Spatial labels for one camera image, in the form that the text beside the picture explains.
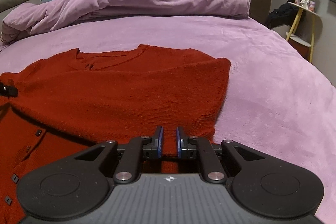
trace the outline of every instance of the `black clip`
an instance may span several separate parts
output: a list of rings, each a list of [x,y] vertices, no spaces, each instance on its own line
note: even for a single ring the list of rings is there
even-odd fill
[[[7,96],[7,97],[17,97],[18,90],[16,87],[10,85],[4,85],[0,82],[0,96]]]

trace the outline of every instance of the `button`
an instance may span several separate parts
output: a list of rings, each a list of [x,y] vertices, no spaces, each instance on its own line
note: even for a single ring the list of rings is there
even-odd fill
[[[36,137],[38,137],[38,136],[40,136],[40,135],[41,135],[41,133],[42,133],[42,130],[41,130],[41,129],[39,129],[38,131],[36,131],[36,133],[35,133],[35,136],[36,136]]]
[[[12,199],[9,196],[5,197],[5,202],[10,205],[12,203]]]
[[[17,183],[19,181],[19,177],[16,174],[12,175],[12,181],[14,181],[15,183]]]

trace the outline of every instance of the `red cardigan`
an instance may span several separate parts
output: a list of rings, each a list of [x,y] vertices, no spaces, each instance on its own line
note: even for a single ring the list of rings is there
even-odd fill
[[[139,45],[132,51],[86,54],[70,50],[39,60],[14,80],[17,98],[0,97],[0,223],[24,215],[11,176],[94,143],[152,135],[164,127],[163,156],[176,155],[175,129],[212,139],[230,62],[187,49]],[[165,161],[162,172],[177,172]]]

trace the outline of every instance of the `neckline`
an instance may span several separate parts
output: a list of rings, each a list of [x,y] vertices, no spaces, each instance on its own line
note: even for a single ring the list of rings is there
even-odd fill
[[[77,70],[99,70],[107,67],[112,67],[115,65],[119,65],[131,59],[137,58],[141,55],[146,49],[148,45],[140,44],[136,49],[130,51],[114,51],[114,52],[92,52],[86,53],[81,52],[77,49],[77,52],[74,56],[74,59],[70,62],[70,66]],[[81,62],[80,59],[88,58],[88,57],[109,57],[109,56],[119,56],[119,58],[115,58],[113,60],[95,63],[95,62]]]

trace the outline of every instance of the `white tabletop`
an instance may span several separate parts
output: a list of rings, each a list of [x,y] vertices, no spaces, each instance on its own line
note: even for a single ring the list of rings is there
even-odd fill
[[[312,11],[310,11],[310,10],[306,9],[306,8],[303,8],[303,7],[302,7],[302,6],[300,6],[300,5],[297,5],[297,4],[293,3],[293,2],[288,2],[288,3],[290,3],[290,4],[294,5],[294,6],[297,6],[297,7],[301,8],[301,9],[303,9],[303,10],[307,11],[307,12],[310,12],[310,13],[312,13],[312,14],[314,14],[314,15],[316,15],[316,16],[318,16],[318,17],[320,17],[320,16],[319,16],[317,13],[314,13],[314,12],[312,12]]]

